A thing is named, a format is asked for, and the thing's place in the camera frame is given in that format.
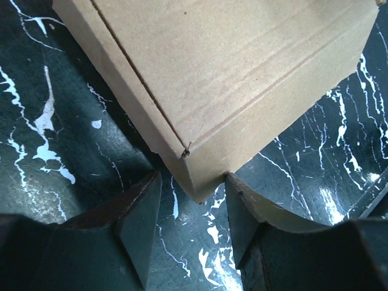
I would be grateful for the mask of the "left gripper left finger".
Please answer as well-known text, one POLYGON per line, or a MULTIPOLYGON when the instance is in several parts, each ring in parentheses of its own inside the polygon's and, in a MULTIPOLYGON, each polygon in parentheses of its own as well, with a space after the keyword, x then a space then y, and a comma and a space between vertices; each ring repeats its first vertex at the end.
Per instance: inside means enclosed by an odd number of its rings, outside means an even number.
POLYGON ((62 224, 2 214, 1 289, 145 290, 161 188, 150 172, 62 224))

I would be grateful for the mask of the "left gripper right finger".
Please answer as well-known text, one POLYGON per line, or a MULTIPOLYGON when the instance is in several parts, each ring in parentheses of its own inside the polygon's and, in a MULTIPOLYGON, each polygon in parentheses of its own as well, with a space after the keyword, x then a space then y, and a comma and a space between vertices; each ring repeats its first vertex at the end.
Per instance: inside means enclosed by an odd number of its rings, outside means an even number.
POLYGON ((225 179, 233 257, 244 290, 386 290, 387 221, 327 226, 225 179))

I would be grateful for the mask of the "brown cardboard box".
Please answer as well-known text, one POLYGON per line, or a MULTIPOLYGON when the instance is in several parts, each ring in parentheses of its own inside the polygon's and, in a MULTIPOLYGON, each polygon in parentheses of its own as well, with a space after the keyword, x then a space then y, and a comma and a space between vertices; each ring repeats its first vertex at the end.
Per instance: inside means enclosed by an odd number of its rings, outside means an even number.
POLYGON ((54 1, 198 204, 357 67, 378 1, 54 1))

